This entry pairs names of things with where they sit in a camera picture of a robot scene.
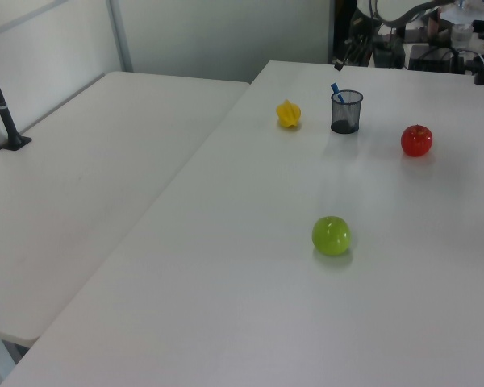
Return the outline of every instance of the white panel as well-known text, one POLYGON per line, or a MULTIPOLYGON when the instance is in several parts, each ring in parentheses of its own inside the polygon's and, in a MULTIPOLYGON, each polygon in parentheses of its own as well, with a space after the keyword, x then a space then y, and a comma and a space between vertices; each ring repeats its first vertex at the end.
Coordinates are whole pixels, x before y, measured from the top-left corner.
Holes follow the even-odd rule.
POLYGON ((43 6, 54 3, 53 0, 0 0, 0 27, 10 23, 43 6))
POLYGON ((327 62, 330 0, 113 0, 113 6, 136 72, 251 82, 269 60, 327 62))
POLYGON ((119 69, 106 0, 70 0, 0 34, 0 86, 19 131, 119 69))

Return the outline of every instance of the apple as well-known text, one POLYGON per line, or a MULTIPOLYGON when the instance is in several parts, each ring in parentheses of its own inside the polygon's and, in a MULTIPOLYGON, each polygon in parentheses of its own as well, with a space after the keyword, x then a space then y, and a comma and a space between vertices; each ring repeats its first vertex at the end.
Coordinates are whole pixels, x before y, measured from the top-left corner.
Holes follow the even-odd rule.
POLYGON ((348 224, 337 216, 327 216, 318 220, 312 230, 312 242, 315 248, 327 256, 338 256, 346 250, 352 241, 348 224))
POLYGON ((411 157, 420 157, 432 146, 432 132, 427 127, 413 125, 402 134, 402 149, 411 157))

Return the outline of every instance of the blue pen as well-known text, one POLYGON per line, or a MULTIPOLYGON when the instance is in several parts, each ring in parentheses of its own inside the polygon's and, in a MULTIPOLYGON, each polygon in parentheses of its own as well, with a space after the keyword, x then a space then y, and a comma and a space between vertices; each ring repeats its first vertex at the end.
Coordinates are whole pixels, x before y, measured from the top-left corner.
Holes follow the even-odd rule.
POLYGON ((339 86, 336 83, 332 83, 332 90, 333 93, 339 98, 340 103, 346 103, 344 102, 344 98, 342 98, 342 95, 340 95, 339 86))
POLYGON ((353 120, 353 117, 352 117, 351 113, 349 112, 348 105, 346 105, 346 102, 344 101, 344 98, 342 97, 342 94, 339 91, 339 86, 336 83, 332 83, 332 90, 333 90, 333 93, 339 98, 340 103, 343 104, 342 111, 344 112, 344 115, 346 116, 346 119, 348 120, 349 126, 354 127, 355 121, 353 120))

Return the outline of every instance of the gray wall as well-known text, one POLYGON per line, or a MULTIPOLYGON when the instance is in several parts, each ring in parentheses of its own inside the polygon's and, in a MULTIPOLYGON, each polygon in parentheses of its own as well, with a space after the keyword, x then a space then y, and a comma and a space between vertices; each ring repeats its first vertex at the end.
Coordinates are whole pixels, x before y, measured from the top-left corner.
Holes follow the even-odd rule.
POLYGON ((138 73, 251 82, 269 60, 327 63, 332 0, 111 0, 138 73))

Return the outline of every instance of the green apple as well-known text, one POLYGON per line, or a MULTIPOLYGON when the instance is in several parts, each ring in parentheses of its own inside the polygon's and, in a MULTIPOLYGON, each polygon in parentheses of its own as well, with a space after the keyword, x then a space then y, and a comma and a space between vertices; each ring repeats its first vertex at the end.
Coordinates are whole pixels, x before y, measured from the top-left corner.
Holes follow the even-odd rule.
POLYGON ((327 216, 318 220, 312 230, 312 242, 315 248, 327 256, 338 256, 348 250, 352 242, 352 233, 348 224, 336 216, 327 216))

